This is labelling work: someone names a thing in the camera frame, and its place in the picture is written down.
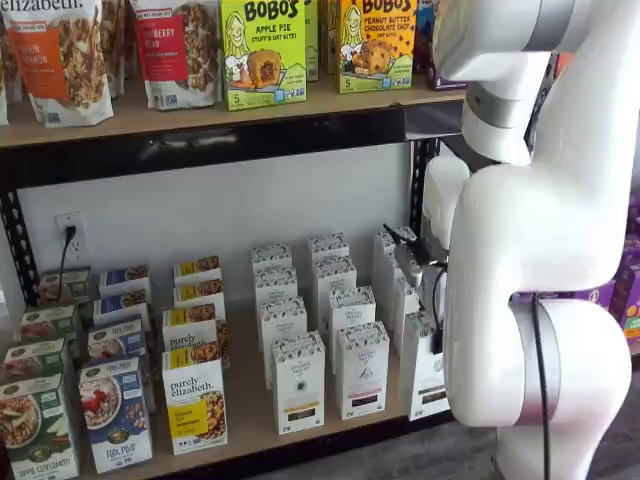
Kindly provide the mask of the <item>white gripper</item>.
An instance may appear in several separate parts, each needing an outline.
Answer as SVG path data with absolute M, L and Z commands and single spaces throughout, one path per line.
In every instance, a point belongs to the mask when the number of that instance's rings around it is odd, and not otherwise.
M 419 287 L 421 315 L 434 328 L 431 352 L 443 352 L 444 310 L 446 300 L 447 262 L 427 254 L 422 263 L 422 280 Z

